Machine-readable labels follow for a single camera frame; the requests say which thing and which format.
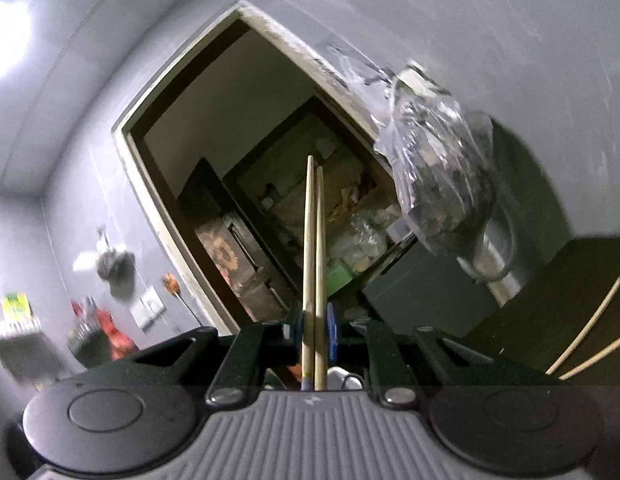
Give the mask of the white perforated utensil caddy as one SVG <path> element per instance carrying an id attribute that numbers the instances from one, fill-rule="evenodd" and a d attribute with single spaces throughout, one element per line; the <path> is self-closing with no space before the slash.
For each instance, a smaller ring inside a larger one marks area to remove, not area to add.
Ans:
<path id="1" fill-rule="evenodd" d="M 363 390 L 364 379 L 340 366 L 333 366 L 327 370 L 326 389 L 328 391 Z"/>

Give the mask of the clear plastic bag of contents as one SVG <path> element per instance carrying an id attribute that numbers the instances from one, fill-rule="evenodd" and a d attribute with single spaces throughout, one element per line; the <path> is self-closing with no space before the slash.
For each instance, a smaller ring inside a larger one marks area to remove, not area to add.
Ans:
<path id="1" fill-rule="evenodd" d="M 398 73 L 334 48 L 355 102 L 377 129 L 407 225 L 432 252 L 479 247 L 495 202 L 490 117 L 466 110 L 414 61 Z"/>

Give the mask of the grey wall basket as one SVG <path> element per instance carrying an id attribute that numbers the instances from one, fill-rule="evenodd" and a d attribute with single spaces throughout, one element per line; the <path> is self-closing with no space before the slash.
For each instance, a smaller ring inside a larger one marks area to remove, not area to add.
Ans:
<path id="1" fill-rule="evenodd" d="M 77 318 L 68 334 L 67 347 L 74 356 L 104 347 L 105 334 L 96 318 Z"/>

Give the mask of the white wall switch plate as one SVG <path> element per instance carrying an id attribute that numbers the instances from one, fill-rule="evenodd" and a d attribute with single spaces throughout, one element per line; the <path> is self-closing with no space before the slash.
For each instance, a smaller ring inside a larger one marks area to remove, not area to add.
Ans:
<path id="1" fill-rule="evenodd" d="M 133 321 L 141 330 L 148 330 L 158 318 L 165 313 L 163 304 L 156 288 L 148 287 L 142 296 L 130 308 Z"/>

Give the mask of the orange wall hook ornament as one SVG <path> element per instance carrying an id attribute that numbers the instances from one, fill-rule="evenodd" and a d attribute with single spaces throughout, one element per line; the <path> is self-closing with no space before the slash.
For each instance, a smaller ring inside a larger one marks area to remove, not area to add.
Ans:
<path id="1" fill-rule="evenodd" d="M 173 297 L 180 298 L 181 297 L 181 286 L 179 281 L 171 274 L 166 273 L 161 278 L 163 287 L 165 290 Z"/>

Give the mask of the purple-banded wooden chopstick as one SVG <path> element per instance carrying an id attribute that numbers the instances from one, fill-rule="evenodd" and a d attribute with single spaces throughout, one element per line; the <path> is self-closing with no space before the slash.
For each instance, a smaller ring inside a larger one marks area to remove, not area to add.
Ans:
<path id="1" fill-rule="evenodd" d="M 303 294 L 301 341 L 301 390 L 311 391 L 314 386 L 314 321 L 315 321 L 315 166 L 312 155 L 307 159 L 305 176 L 303 224 Z"/>

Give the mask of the green box on shelf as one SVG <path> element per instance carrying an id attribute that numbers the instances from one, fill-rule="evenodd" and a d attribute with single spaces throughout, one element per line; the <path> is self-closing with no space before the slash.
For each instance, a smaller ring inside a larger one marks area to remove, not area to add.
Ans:
<path id="1" fill-rule="evenodd" d="M 326 291 L 330 297 L 340 289 L 347 286 L 354 278 L 354 274 L 350 267 L 341 259 L 331 259 L 327 263 L 326 270 Z"/>

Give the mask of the dark mesh bag on wall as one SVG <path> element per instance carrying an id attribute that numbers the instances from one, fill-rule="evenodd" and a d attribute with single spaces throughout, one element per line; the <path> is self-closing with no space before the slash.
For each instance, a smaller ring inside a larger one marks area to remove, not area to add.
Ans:
<path id="1" fill-rule="evenodd" d="M 134 255 L 126 248 L 112 246 L 104 226 L 97 230 L 97 235 L 95 270 L 98 277 L 108 284 L 123 281 L 133 268 Z"/>

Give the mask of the plain wooden chopstick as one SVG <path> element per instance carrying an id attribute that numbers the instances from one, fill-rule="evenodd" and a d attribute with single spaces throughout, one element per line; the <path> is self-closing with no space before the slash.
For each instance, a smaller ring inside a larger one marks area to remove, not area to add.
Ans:
<path id="1" fill-rule="evenodd" d="M 603 348 L 602 350 L 594 354 L 594 356 L 592 356 L 591 358 L 582 362 L 575 368 L 572 368 L 572 370 L 569 370 L 567 373 L 562 374 L 559 377 L 559 379 L 568 380 L 572 377 L 575 377 L 576 375 L 579 375 L 582 372 L 584 372 L 584 370 L 588 370 L 590 367 L 594 366 L 595 364 L 598 364 L 603 359 L 608 358 L 608 356 L 611 356 L 614 352 L 616 352 L 616 350 L 619 350 L 619 349 L 620 349 L 620 337 L 614 340 L 611 344 L 608 344 L 607 347 Z"/>
<path id="2" fill-rule="evenodd" d="M 607 295 L 602 300 L 602 302 L 600 303 L 598 308 L 595 310 L 593 315 L 590 317 L 590 319 L 583 326 L 582 330 L 579 331 L 578 335 L 574 337 L 574 339 L 570 342 L 566 350 L 564 350 L 564 352 L 562 352 L 560 356 L 558 356 L 556 361 L 552 363 L 552 365 L 546 370 L 547 375 L 554 374 L 556 370 L 558 370 L 558 368 L 562 365 L 562 363 L 564 363 L 564 361 L 566 361 L 568 357 L 571 356 L 571 353 L 576 348 L 579 347 L 581 342 L 584 340 L 584 338 L 587 336 L 587 334 L 590 332 L 590 330 L 594 327 L 594 325 L 598 322 L 599 318 L 608 308 L 608 306 L 610 305 L 610 302 L 613 300 L 613 297 L 616 296 L 616 293 L 618 292 L 619 289 L 620 289 L 620 276 L 618 276 L 616 280 L 613 282 L 612 286 L 609 289 L 609 292 L 607 292 Z"/>

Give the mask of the dark cabinet box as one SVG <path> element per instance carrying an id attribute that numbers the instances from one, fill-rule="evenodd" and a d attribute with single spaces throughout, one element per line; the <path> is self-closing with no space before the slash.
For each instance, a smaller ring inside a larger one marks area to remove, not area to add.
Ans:
<path id="1" fill-rule="evenodd" d="M 430 325 L 462 337 L 498 308 L 488 287 L 473 281 L 454 257 L 432 255 L 419 243 L 366 284 L 363 294 L 383 322 L 402 335 Z"/>

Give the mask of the red bag on wall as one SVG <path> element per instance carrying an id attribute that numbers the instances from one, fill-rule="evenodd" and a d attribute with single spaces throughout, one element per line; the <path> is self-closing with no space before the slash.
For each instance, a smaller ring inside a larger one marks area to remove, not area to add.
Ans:
<path id="1" fill-rule="evenodd" d="M 139 347 L 128 335 L 120 332 L 108 311 L 96 309 L 96 317 L 108 340 L 112 361 L 130 356 L 130 354 L 139 350 Z"/>

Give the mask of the white wall shelf rack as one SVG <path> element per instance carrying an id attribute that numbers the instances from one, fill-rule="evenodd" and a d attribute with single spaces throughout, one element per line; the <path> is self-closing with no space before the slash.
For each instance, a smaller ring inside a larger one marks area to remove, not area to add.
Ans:
<path id="1" fill-rule="evenodd" d="M 41 321 L 36 316 L 0 319 L 0 341 L 29 337 L 42 332 Z"/>

